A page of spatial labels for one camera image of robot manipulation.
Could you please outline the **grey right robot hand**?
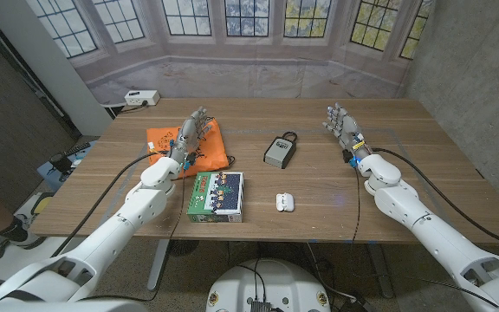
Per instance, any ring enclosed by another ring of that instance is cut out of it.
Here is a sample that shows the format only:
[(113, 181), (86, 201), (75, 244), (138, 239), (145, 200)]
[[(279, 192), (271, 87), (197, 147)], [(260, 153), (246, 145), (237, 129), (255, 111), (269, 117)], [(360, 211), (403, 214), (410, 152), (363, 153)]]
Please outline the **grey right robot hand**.
[(346, 162), (359, 163), (372, 153), (354, 117), (338, 102), (327, 108), (322, 125), (338, 140)]

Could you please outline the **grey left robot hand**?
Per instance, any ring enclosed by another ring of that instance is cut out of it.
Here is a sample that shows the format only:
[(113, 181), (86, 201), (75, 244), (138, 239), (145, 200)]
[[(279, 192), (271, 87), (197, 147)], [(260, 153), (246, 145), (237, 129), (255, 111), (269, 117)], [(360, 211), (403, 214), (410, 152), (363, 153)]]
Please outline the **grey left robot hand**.
[(188, 155), (197, 151), (200, 141), (210, 130), (207, 109), (200, 107), (184, 121), (167, 156), (178, 163), (186, 162)]

